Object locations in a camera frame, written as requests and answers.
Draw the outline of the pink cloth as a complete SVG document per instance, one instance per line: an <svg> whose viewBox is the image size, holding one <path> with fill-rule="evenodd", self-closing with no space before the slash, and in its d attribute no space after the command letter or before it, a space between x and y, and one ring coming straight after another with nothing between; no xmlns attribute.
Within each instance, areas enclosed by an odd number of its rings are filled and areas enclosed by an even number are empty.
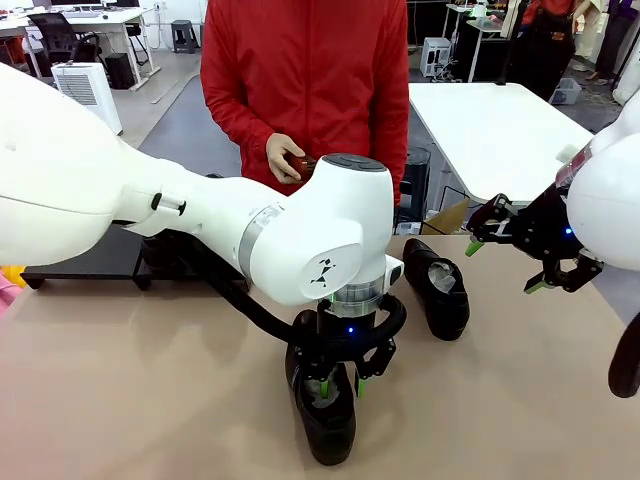
<svg viewBox="0 0 640 480"><path fill-rule="evenodd" d="M0 317L21 293L22 288L9 281L0 271Z"/></svg>

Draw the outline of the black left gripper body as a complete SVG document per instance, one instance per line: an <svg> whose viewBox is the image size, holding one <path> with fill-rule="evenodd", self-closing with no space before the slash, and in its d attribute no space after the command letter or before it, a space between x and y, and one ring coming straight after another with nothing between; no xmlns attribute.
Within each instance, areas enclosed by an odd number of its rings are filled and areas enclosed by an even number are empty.
<svg viewBox="0 0 640 480"><path fill-rule="evenodd" d="M387 317L376 325L374 317L338 318L316 317L303 330L304 349L328 354L334 361L355 362L369 358L387 339L396 335L396 318Z"/></svg>

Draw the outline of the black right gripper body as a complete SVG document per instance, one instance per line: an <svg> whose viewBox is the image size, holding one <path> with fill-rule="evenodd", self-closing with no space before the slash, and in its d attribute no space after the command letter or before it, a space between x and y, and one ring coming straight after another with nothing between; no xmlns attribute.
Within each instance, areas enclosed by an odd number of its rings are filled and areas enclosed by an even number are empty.
<svg viewBox="0 0 640 480"><path fill-rule="evenodd" d="M566 202L554 183L514 217L514 246L537 260L578 257L582 244L569 225Z"/></svg>

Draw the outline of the grey-blue storage bin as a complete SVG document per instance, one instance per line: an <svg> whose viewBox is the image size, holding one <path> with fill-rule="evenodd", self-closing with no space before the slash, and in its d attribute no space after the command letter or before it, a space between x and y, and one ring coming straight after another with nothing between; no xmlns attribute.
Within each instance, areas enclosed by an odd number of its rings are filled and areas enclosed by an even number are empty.
<svg viewBox="0 0 640 480"><path fill-rule="evenodd" d="M549 103L552 105L574 105L582 91L582 86L570 77L563 77L556 86Z"/></svg>

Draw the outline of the white air purifier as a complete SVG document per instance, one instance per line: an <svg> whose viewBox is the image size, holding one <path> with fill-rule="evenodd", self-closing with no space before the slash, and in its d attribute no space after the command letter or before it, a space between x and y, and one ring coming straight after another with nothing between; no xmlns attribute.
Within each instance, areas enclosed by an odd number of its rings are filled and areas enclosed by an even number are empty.
<svg viewBox="0 0 640 480"><path fill-rule="evenodd" d="M61 93L97 115L116 135L123 133L111 88L100 63L60 63L54 65L51 72Z"/></svg>

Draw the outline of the background person dark trousers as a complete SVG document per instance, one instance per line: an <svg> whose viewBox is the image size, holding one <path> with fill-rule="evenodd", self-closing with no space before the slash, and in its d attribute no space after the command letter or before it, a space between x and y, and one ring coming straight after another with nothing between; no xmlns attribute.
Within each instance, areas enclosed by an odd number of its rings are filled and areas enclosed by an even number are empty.
<svg viewBox="0 0 640 480"><path fill-rule="evenodd" d="M633 2L634 0L609 1L608 21L593 74L597 85L606 85L612 78L619 47L638 14Z"/></svg>

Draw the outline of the person's right hand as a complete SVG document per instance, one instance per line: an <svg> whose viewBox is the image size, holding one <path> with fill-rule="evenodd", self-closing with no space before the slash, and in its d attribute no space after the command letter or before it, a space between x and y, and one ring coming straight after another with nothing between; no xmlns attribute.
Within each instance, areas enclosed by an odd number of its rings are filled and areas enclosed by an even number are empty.
<svg viewBox="0 0 640 480"><path fill-rule="evenodd" d="M287 135L273 133L266 142L266 158L269 168L281 184L295 184L301 175L285 160L286 154L304 157L305 152Z"/></svg>

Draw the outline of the background person black apron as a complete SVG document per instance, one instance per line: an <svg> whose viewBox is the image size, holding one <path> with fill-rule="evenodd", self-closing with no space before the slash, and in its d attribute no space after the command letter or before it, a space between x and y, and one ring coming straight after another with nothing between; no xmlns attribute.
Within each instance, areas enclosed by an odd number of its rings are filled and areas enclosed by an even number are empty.
<svg viewBox="0 0 640 480"><path fill-rule="evenodd" d="M531 0L512 58L512 82L549 101L575 51L575 0Z"/></svg>

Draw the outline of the small white background table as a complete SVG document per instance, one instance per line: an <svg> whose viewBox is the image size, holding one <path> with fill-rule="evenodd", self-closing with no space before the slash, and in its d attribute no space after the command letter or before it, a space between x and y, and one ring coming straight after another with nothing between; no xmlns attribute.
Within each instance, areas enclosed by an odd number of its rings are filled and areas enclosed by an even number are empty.
<svg viewBox="0 0 640 480"><path fill-rule="evenodd" d="M502 19L487 10L474 15L474 4L447 3L443 37L450 42L447 71L453 81L493 81L506 57Z"/></svg>

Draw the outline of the black computer tower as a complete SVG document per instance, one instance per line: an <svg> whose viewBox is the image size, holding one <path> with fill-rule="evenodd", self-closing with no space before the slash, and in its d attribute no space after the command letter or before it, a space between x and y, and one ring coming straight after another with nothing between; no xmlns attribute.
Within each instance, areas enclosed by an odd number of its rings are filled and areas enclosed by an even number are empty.
<svg viewBox="0 0 640 480"><path fill-rule="evenodd" d="M104 58L111 87L115 90L128 90L135 84L128 56L125 53L112 53Z"/></svg>

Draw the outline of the person's right forearm red sleeve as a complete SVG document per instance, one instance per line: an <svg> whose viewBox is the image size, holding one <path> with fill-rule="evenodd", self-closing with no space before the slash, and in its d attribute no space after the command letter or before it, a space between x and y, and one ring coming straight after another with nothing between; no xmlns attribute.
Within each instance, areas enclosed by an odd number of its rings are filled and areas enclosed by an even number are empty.
<svg viewBox="0 0 640 480"><path fill-rule="evenodd" d="M274 130L261 120L236 91L206 89L205 103L215 123L239 147L265 153Z"/></svg>

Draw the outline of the person's left forearm red sleeve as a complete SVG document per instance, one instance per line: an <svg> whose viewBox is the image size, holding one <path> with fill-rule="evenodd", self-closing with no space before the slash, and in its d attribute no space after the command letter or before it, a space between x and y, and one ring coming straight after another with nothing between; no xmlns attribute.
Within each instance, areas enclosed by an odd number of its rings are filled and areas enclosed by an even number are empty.
<svg viewBox="0 0 640 480"><path fill-rule="evenodd" d="M400 203L400 184L404 178L408 152L409 103L389 103L373 112L371 153L390 172L394 205Z"/></svg>

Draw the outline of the brown wooden shoe brush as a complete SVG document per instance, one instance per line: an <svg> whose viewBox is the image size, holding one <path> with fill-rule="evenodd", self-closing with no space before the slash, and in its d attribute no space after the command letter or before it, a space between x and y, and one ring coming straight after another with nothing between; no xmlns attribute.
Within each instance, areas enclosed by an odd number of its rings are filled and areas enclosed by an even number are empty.
<svg viewBox="0 0 640 480"><path fill-rule="evenodd" d="M301 182L306 182L311 178L317 164L317 160L309 155L298 157L287 153L284 155L284 159L300 175Z"/></svg>

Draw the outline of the black office swivel chair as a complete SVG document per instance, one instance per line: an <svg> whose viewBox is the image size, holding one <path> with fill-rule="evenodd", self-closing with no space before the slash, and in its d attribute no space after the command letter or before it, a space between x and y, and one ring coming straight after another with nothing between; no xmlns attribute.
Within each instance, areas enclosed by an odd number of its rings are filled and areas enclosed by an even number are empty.
<svg viewBox="0 0 640 480"><path fill-rule="evenodd" d="M100 39L95 33L76 33L61 13L38 13L28 16L42 38L46 57L44 76L51 77L51 67L58 63L104 64Z"/></svg>

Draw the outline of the small grey plastic stool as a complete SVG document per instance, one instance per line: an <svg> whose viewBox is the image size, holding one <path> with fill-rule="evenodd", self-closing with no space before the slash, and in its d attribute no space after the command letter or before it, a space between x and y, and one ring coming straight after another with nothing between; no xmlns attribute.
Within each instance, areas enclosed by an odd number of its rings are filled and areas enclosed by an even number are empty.
<svg viewBox="0 0 640 480"><path fill-rule="evenodd" d="M195 53L197 40L194 37L194 30L190 20L174 20L171 23L171 35L175 53Z"/></svg>

